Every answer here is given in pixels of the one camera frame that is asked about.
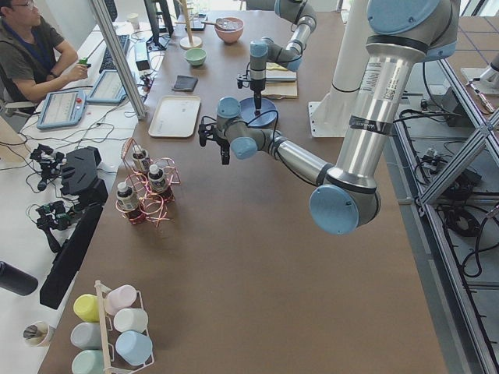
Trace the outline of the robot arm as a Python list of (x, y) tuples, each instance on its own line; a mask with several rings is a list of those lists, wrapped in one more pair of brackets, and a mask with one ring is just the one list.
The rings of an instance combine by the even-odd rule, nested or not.
[(317, 28), (317, 14), (308, 1), (275, 1), (275, 14), (290, 23), (289, 39), (279, 44), (273, 37), (251, 41), (249, 47), (249, 87), (253, 91), (254, 111), (262, 108), (262, 93), (266, 88), (267, 63), (273, 62), (296, 72), (302, 61), (307, 41)]
[(454, 53), (458, 11), (457, 1), (353, 3), (334, 74), (355, 78), (356, 98), (335, 164), (277, 130), (250, 127), (234, 97), (218, 102), (215, 141), (240, 160), (269, 153), (315, 186), (309, 209), (317, 226), (333, 235), (352, 232), (380, 209), (374, 173), (412, 67)]

